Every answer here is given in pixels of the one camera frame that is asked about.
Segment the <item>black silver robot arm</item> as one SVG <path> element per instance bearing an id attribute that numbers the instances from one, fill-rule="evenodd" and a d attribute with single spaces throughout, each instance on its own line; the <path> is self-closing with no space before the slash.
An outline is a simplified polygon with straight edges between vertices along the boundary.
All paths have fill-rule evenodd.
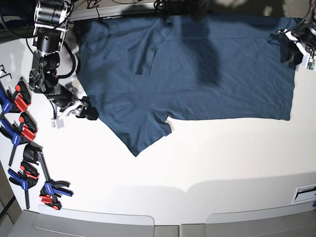
<path id="1" fill-rule="evenodd" d="M 72 0 L 39 0 L 34 12 L 34 51 L 32 69 L 29 74 L 29 88 L 34 93 L 43 94 L 52 105 L 60 108 L 63 116 L 69 114 L 77 118 L 97 120 L 98 112 L 87 96 L 79 99 L 73 92 L 59 83 L 70 77 L 76 69 L 76 58 L 65 43 L 69 18 L 74 10 Z M 73 63 L 66 75 L 58 75 L 59 52 L 65 48 Z"/>
<path id="2" fill-rule="evenodd" d="M 277 35 L 287 41 L 282 62 L 316 70 L 316 2 L 309 1 L 309 10 L 303 19 L 290 29 L 278 30 Z"/>

